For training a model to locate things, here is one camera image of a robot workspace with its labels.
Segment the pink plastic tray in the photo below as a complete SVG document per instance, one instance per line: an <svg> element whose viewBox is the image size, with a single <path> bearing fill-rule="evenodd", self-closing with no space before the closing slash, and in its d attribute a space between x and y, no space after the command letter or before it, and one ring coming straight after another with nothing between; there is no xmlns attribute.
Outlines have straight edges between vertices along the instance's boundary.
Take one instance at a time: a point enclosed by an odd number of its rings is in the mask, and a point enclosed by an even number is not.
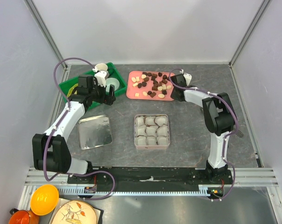
<svg viewBox="0 0 282 224"><path fill-rule="evenodd" d="M173 73L158 71L132 71L129 73L126 96L129 99L173 101Z"/></svg>

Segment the pink chocolate tin box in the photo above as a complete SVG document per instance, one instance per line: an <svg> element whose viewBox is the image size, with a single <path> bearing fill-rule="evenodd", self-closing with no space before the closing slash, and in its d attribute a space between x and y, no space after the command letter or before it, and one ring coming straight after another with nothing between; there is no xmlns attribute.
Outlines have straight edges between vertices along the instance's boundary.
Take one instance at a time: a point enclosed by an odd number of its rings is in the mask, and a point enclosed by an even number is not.
<svg viewBox="0 0 282 224"><path fill-rule="evenodd" d="M166 150L170 145L170 123L166 114L138 114L134 118L137 150Z"/></svg>

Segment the metal tongs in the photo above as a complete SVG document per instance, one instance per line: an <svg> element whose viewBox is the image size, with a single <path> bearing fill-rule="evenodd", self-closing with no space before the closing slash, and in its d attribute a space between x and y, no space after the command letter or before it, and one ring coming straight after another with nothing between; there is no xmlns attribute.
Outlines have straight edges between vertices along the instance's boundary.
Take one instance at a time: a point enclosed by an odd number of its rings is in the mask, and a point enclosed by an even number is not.
<svg viewBox="0 0 282 224"><path fill-rule="evenodd" d="M238 130L237 133L236 133L236 136L238 136L239 138L243 138L244 133L241 130Z"/></svg>

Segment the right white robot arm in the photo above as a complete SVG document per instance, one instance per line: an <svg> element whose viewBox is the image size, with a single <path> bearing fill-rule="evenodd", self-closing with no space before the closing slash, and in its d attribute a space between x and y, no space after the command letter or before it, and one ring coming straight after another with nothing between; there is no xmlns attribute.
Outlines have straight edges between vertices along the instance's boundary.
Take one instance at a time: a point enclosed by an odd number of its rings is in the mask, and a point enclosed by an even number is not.
<svg viewBox="0 0 282 224"><path fill-rule="evenodd" d="M234 133L234 127L238 126L230 98L226 93L215 94L187 85L189 79L186 74L171 76L169 80L173 85L172 99L193 103L203 109L205 126L211 134L205 178L209 183L217 183L229 174L227 146L230 136Z"/></svg>

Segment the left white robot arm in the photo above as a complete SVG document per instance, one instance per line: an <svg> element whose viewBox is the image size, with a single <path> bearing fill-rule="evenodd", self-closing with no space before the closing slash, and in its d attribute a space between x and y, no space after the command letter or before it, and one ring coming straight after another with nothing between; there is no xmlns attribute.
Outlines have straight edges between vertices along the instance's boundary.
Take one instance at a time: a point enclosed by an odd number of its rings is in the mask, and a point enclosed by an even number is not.
<svg viewBox="0 0 282 224"><path fill-rule="evenodd" d="M116 100L114 85L106 85L107 75L106 71L99 71L93 76L79 76L76 93L67 98L68 101L57 120L43 134L35 134L32 138L35 169L75 174L83 183L93 180L91 163L73 158L67 140L92 103L112 105Z"/></svg>

